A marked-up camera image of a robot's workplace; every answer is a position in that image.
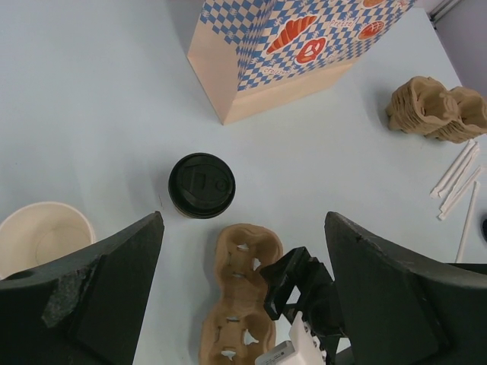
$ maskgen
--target checkered pattern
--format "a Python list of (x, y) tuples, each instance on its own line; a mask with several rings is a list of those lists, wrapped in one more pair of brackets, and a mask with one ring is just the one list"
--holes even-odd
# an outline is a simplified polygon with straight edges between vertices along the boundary
[[(223, 33), (227, 43), (236, 44), (238, 90), (245, 90), (361, 56), (413, 3), (385, 0), (373, 8), (364, 8), (363, 0), (206, 0), (201, 20), (213, 24), (213, 30)], [(285, 47), (266, 54), (287, 21), (307, 15), (318, 19)], [(355, 23), (350, 27), (331, 27), (336, 20)], [(359, 40), (363, 27), (375, 21), (384, 22), (382, 31), (368, 40)], [(321, 37), (326, 38), (323, 52), (312, 62), (296, 63), (303, 46)], [(265, 74), (263, 70), (268, 67), (284, 71), (285, 75)]]

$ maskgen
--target black cup lid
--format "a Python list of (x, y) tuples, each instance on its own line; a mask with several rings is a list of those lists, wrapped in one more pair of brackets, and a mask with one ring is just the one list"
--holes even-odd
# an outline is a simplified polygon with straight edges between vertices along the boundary
[(228, 208), (235, 196), (230, 167), (211, 154), (190, 154), (176, 163), (169, 177), (174, 205), (194, 218), (213, 218)]

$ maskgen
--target cup rim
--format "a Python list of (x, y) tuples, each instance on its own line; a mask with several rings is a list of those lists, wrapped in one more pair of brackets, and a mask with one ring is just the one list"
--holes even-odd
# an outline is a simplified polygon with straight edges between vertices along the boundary
[[(94, 244), (96, 242), (96, 236), (94, 234), (94, 229), (91, 226), (90, 221), (84, 216), (84, 214), (81, 213), (75, 207), (73, 207), (71, 205), (68, 205), (66, 203), (61, 203), (61, 202), (37, 202), (37, 203), (25, 205), (24, 207), (19, 208), (16, 211), (14, 211), (13, 213), (11, 213), (8, 217), (6, 217), (2, 221), (2, 223), (0, 224), (0, 231), (2, 231), (2, 229), (4, 228), (4, 226), (6, 226), (8, 224), (8, 222), (11, 221), (16, 215), (22, 213), (23, 211), (26, 211), (28, 209), (31, 209), (31, 208), (34, 208), (34, 207), (37, 207), (37, 206), (41, 206), (41, 205), (57, 205), (57, 206), (60, 206), (60, 207), (63, 207), (63, 208), (67, 208), (67, 209), (73, 211), (74, 213), (76, 213), (84, 221), (84, 223), (88, 227), (88, 231), (90, 232), (90, 245), (92, 245), (92, 244)], [(0, 280), (3, 280), (3, 279), (4, 279), (4, 276), (0, 272)]]

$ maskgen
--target croissant illustration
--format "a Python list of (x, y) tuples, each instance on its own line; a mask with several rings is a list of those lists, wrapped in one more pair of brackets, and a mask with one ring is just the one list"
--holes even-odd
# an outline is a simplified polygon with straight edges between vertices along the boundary
[(317, 17), (315, 15), (308, 15), (297, 19), (296, 21), (288, 21), (285, 28), (281, 31), (279, 36), (272, 42), (271, 46), (267, 49), (267, 54), (281, 49), (285, 45), (292, 42), (297, 36), (303, 33)]

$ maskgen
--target white mechanical part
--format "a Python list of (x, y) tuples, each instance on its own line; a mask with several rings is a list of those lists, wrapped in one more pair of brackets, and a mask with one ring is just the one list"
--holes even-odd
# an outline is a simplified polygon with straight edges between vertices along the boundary
[(311, 335), (303, 313), (296, 317), (289, 331), (290, 341), (278, 344), (267, 354), (256, 358), (256, 365), (324, 365), (326, 353), (320, 350), (320, 340)]

